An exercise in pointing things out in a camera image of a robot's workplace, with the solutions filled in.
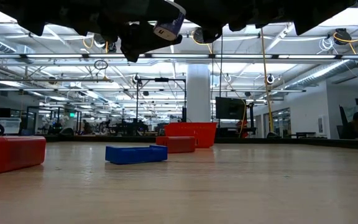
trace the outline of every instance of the person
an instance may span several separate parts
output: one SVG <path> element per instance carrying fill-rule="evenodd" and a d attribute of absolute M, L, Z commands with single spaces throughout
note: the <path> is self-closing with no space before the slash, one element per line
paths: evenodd
<path fill-rule="evenodd" d="M 84 134 L 91 134 L 92 133 L 91 125 L 85 119 L 82 122 L 84 122 Z"/>
<path fill-rule="evenodd" d="M 358 139 L 358 112 L 354 113 L 353 120 L 343 127 L 341 139 Z"/>

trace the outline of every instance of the computer screen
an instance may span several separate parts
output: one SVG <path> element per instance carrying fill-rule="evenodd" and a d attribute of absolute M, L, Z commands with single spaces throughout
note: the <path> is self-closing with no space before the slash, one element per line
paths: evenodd
<path fill-rule="evenodd" d="M 242 100 L 235 98 L 216 97 L 217 119 L 239 119 L 242 120 L 246 107 Z"/>

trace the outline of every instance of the red plastic bin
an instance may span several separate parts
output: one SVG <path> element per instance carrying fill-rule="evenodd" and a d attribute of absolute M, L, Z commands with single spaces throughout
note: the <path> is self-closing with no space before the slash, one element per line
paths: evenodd
<path fill-rule="evenodd" d="M 43 163 L 45 147 L 44 137 L 0 136 L 0 173 Z"/>
<path fill-rule="evenodd" d="M 187 153 L 196 150 L 196 141 L 191 136 L 159 136 L 156 138 L 155 144 L 167 146 L 168 153 Z"/>
<path fill-rule="evenodd" d="M 217 123 L 170 123 L 165 126 L 166 136 L 193 136 L 196 147 L 208 148 L 214 145 Z"/>

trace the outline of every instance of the white column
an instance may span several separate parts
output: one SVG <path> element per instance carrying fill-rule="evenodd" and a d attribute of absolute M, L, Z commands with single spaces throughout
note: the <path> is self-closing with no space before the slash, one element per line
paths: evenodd
<path fill-rule="evenodd" d="M 187 121 L 211 122 L 211 90 L 208 65 L 187 68 Z"/>

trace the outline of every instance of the blue tray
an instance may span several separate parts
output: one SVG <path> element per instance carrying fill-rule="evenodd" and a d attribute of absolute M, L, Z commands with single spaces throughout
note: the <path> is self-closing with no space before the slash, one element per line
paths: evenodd
<path fill-rule="evenodd" d="M 166 146 L 112 147 L 106 146 L 106 160 L 113 164 L 160 162 L 168 159 Z"/>

